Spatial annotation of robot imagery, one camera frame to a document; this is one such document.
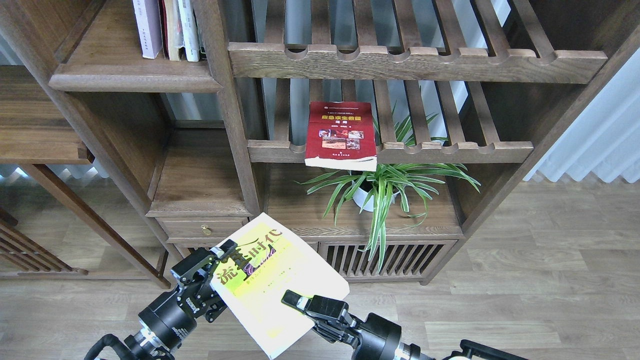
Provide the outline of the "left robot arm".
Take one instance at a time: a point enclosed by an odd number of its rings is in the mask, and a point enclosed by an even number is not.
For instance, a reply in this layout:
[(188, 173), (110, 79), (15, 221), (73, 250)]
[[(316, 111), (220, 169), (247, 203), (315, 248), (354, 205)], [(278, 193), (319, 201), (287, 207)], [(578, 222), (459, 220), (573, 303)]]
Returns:
[(211, 249), (199, 248), (178, 262), (171, 268), (176, 288), (160, 294), (138, 314), (141, 330), (124, 342), (107, 333), (84, 358), (97, 359), (105, 347), (112, 347), (121, 360), (173, 360), (174, 351), (197, 327), (199, 317), (211, 323), (227, 308), (211, 280), (221, 261), (229, 260), (236, 248), (227, 239)]

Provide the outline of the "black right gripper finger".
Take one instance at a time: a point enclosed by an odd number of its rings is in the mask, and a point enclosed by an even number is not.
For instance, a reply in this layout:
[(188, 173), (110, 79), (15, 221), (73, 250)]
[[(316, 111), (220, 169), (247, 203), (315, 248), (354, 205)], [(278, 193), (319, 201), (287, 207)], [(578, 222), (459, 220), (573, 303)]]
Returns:
[(320, 295), (305, 297), (286, 290), (281, 303), (297, 310), (314, 322), (313, 330), (327, 341), (350, 341), (349, 305)]

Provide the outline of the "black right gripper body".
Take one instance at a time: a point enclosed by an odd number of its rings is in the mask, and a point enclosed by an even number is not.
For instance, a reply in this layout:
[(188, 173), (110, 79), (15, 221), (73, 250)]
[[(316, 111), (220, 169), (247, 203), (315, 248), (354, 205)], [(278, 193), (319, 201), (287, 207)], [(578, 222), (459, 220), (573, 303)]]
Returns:
[(366, 321), (345, 316), (311, 316), (313, 330), (329, 343), (343, 343), (353, 348), (352, 360), (393, 360), (400, 344), (402, 327), (370, 313)]

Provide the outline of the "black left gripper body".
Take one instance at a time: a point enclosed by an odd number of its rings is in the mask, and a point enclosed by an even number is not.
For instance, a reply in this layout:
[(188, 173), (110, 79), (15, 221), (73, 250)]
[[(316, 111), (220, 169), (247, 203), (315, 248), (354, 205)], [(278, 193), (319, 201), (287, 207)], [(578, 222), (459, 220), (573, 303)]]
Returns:
[(214, 322), (227, 308), (206, 280), (180, 284), (163, 292), (138, 314), (142, 325), (137, 333), (139, 352), (174, 352), (204, 316)]

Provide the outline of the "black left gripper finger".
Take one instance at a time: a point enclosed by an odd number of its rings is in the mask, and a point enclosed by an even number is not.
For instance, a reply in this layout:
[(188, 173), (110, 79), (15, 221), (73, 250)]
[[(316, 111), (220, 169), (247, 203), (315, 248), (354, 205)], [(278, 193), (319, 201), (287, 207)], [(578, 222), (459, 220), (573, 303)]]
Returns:
[(227, 239), (211, 249), (199, 248), (174, 265), (170, 272), (177, 280), (177, 299), (219, 301), (221, 298), (211, 287), (211, 280), (219, 262), (230, 258), (237, 245)]

